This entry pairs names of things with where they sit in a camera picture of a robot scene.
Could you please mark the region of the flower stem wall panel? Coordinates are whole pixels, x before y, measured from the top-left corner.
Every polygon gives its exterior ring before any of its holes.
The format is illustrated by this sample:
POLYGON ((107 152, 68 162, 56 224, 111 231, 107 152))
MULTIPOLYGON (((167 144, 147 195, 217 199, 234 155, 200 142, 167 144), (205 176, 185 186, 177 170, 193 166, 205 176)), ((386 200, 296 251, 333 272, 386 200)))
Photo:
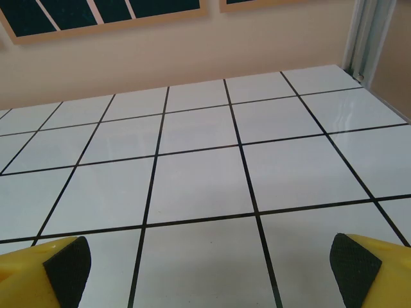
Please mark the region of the flower stem wall panel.
POLYGON ((15 45, 205 15, 206 0, 0 0, 0 23, 15 45))

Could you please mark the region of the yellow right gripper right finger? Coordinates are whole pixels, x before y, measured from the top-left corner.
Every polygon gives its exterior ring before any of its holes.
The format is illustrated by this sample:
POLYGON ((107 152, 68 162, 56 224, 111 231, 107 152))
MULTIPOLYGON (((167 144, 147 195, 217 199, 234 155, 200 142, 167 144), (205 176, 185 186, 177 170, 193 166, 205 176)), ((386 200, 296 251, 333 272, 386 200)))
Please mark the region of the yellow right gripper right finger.
POLYGON ((329 261, 346 308, 411 308, 411 248, 338 233, 329 261))

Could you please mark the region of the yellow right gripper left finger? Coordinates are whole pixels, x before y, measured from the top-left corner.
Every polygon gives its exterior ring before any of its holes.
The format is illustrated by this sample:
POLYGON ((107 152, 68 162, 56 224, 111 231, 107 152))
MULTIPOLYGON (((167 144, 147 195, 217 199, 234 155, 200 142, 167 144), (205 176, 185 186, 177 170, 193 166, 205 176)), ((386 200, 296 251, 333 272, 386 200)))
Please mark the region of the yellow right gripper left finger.
POLYGON ((78 308, 91 262, 84 236, 0 255, 0 308, 78 308))

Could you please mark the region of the aluminium corner post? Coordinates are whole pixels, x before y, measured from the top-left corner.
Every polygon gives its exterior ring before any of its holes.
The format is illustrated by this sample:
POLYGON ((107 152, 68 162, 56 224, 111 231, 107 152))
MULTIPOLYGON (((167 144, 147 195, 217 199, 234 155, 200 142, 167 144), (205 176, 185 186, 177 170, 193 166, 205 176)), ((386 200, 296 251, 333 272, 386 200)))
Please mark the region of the aluminium corner post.
POLYGON ((355 0, 342 68, 369 88, 397 0, 355 0))

